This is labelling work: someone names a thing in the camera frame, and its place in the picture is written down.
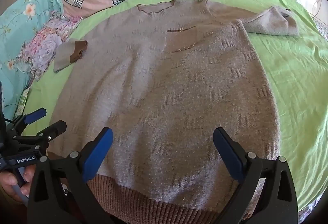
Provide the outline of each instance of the chest pocket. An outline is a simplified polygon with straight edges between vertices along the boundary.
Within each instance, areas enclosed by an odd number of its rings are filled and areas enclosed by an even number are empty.
[[[192,48],[197,42],[197,28],[179,28],[167,30],[165,38],[164,52],[174,53]]]

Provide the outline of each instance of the green sheet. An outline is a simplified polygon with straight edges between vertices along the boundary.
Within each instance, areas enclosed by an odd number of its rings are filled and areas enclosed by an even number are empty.
[[[170,0],[128,0],[82,21],[72,34],[80,39],[110,15],[136,4]],[[272,5],[291,9],[300,37],[249,34],[265,68],[277,101],[281,123],[281,154],[291,168],[299,210],[311,203],[327,186],[328,43],[317,31],[306,10],[294,0],[213,0],[252,12]],[[25,113],[46,108],[45,118],[30,125],[26,134],[36,134],[50,121],[58,96],[73,65],[54,74],[53,64],[39,82],[34,82]]]

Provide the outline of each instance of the human hand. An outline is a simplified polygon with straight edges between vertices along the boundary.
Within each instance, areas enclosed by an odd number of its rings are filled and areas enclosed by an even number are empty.
[[[22,194],[24,195],[30,194],[31,183],[35,173],[35,168],[36,165],[31,165],[25,168],[23,178],[27,183],[21,187]],[[0,185],[2,186],[4,191],[16,201],[21,202],[22,200],[15,193],[12,187],[16,184],[17,184],[17,179],[14,174],[8,171],[0,172]]]

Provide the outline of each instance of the silver bolt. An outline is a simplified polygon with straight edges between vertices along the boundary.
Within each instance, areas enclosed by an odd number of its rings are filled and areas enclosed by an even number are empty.
[[[248,153],[247,153],[247,156],[248,156],[249,158],[251,158],[251,159],[256,158],[256,154],[253,153],[253,152],[248,152]]]
[[[281,155],[279,157],[279,161],[282,162],[282,163],[285,163],[286,162],[286,159]]]
[[[73,151],[72,153],[69,154],[69,156],[71,158],[76,158],[76,157],[78,157],[78,155],[79,155],[79,152],[77,152],[77,151]]]
[[[47,156],[43,155],[42,157],[40,157],[40,161],[41,162],[46,162],[47,161]]]

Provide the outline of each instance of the pink floral fabric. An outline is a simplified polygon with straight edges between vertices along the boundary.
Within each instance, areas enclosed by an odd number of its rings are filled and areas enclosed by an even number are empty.
[[[30,72],[39,80],[55,57],[56,48],[64,43],[82,20],[81,17],[65,17],[57,12],[36,34],[32,41],[22,46],[15,59],[15,67],[22,72]]]

